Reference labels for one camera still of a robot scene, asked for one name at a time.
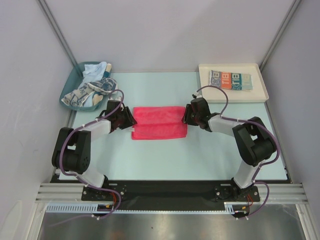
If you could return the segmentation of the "pink red towel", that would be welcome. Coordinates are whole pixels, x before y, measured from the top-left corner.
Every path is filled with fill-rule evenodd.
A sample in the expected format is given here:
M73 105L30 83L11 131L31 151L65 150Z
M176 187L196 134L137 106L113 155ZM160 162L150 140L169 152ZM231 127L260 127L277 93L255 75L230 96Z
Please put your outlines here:
M133 140L171 140L185 138L188 126L182 119L183 106L138 106L133 108Z

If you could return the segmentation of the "striped rabbit text towel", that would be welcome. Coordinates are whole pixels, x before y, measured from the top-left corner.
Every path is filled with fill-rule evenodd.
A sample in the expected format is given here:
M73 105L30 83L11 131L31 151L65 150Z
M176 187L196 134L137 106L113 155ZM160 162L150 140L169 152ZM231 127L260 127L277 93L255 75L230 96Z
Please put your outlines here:
M225 90L252 91L252 76L246 73L232 73L211 70L209 72L209 84Z

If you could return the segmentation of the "white blue patterned towel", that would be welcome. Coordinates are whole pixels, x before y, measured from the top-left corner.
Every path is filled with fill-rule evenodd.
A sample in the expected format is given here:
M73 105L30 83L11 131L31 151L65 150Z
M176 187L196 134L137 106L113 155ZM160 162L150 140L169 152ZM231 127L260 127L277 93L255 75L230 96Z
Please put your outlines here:
M98 92L104 96L111 94L118 89L118 83L115 79L107 77L98 81L86 82L83 86L65 94L61 101L70 107L93 107L93 94Z

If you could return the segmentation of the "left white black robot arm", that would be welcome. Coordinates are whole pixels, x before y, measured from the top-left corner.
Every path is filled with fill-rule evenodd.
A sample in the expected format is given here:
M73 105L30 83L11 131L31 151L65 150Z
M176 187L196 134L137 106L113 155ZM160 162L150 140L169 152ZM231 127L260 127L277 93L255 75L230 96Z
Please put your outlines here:
M109 100L94 121L76 129L59 130L51 163L66 176L76 177L93 187L92 194L105 200L110 195L110 187L104 184L108 178L91 164L91 144L117 129L124 130L135 124L137 121L128 106L120 100Z

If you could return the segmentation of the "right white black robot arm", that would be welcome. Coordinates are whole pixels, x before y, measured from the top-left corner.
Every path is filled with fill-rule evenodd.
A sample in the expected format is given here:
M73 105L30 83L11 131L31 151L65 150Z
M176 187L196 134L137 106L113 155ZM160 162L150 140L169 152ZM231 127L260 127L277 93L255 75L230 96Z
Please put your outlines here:
M218 195L221 199L242 201L254 187L260 169L276 162L280 156L279 143L259 117L245 120L226 117L222 113L211 113L209 104L203 97L195 98L186 105L182 122L235 139L242 162L231 179L228 195Z

